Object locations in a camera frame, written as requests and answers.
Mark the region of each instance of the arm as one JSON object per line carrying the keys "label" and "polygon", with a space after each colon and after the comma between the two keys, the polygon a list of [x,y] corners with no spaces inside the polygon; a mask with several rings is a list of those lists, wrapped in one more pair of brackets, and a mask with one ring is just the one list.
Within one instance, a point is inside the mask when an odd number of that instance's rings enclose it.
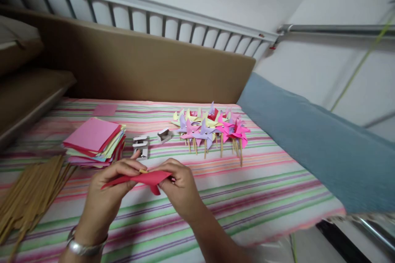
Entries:
{"label": "arm", "polygon": [[188,167],[170,158],[150,171],[172,173],[176,181],[172,183],[165,179],[159,186],[166,193],[175,210],[191,226],[207,263],[251,261],[204,205]]}
{"label": "arm", "polygon": [[[112,187],[101,187],[120,175],[139,175],[147,167],[136,161],[137,151],[130,159],[123,159],[93,176],[89,185],[84,211],[75,231],[74,240],[84,246],[95,246],[105,241],[110,224],[121,206],[122,198],[136,185],[129,181]],[[59,258],[60,263],[98,263],[102,254],[78,256],[67,247]]]}

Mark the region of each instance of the finger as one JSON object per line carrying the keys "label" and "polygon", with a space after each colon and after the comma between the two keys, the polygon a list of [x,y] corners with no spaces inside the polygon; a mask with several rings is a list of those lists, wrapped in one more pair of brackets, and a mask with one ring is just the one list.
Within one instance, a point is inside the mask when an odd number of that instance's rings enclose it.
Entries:
{"label": "finger", "polygon": [[181,166],[178,166],[176,164],[168,162],[168,163],[161,164],[160,166],[158,166],[156,168],[150,169],[149,171],[150,172],[153,172],[153,171],[166,171],[166,172],[172,173],[172,176],[176,180],[178,180],[178,179],[180,179],[182,177],[182,170],[183,170],[183,168]]}
{"label": "finger", "polygon": [[184,166],[181,162],[179,162],[177,159],[174,159],[174,158],[169,158],[163,164],[165,164],[165,163],[172,163],[172,164],[175,164],[178,166]]}
{"label": "finger", "polygon": [[141,164],[141,162],[134,160],[134,159],[123,159],[122,162],[125,162],[127,165],[133,167],[134,169],[136,169],[138,171],[141,169],[143,169],[145,171],[147,170],[147,167],[145,165]]}
{"label": "finger", "polygon": [[131,156],[130,159],[136,160],[137,158],[139,158],[140,153],[141,153],[141,150],[140,150],[140,149],[137,149],[137,150],[133,153],[133,155]]}
{"label": "finger", "polygon": [[162,182],[158,184],[158,186],[163,190],[163,192],[167,196],[171,195],[176,187],[169,179],[164,179]]}
{"label": "finger", "polygon": [[125,183],[121,183],[118,185],[113,186],[110,190],[113,192],[116,198],[123,198],[130,190],[136,186],[137,182],[135,181],[128,181]]}
{"label": "finger", "polygon": [[102,173],[99,175],[99,181],[101,182],[108,182],[114,177],[118,175],[127,175],[130,177],[139,175],[139,171],[135,168],[129,166],[123,160],[117,161],[116,163],[107,167]]}

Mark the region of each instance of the pillow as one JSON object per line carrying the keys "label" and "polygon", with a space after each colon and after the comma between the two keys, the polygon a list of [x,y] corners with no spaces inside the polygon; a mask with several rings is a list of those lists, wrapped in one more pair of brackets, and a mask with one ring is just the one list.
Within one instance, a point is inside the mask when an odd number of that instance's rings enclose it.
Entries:
{"label": "pillow", "polygon": [[0,149],[47,112],[76,81],[69,71],[21,69],[0,78]]}
{"label": "pillow", "polygon": [[395,212],[395,145],[253,73],[237,102],[349,214]]}
{"label": "pillow", "polygon": [[0,77],[35,58],[43,49],[35,27],[0,16]]}

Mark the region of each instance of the hand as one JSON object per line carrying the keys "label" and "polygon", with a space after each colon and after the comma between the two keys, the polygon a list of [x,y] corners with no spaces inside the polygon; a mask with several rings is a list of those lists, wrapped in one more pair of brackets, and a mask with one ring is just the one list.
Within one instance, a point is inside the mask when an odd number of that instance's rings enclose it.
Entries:
{"label": "hand", "polygon": [[189,224],[197,221],[208,211],[199,196],[191,169],[178,160],[169,158],[160,166],[149,171],[166,171],[172,173],[174,183],[164,179],[159,187],[166,193],[174,209]]}
{"label": "hand", "polygon": [[132,177],[139,175],[140,169],[146,170],[146,166],[136,161],[139,154],[138,150],[130,159],[119,160],[92,177],[84,211],[74,236],[76,242],[82,245],[98,245],[105,240],[122,198],[137,183],[129,181],[103,190],[101,187],[121,175]]}

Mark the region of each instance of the person's left hand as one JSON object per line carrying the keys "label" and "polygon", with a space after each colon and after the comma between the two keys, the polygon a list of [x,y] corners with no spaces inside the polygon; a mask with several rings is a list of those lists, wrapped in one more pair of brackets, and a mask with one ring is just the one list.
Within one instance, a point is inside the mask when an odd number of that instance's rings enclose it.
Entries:
{"label": "person's left hand", "polygon": [[119,160],[92,177],[84,211],[74,235],[77,243],[93,246],[105,240],[110,224],[119,211],[122,198],[137,183],[129,181],[103,190],[101,188],[121,175],[132,177],[139,175],[140,169],[146,170],[145,165],[136,161],[139,154],[138,150],[131,158]]}

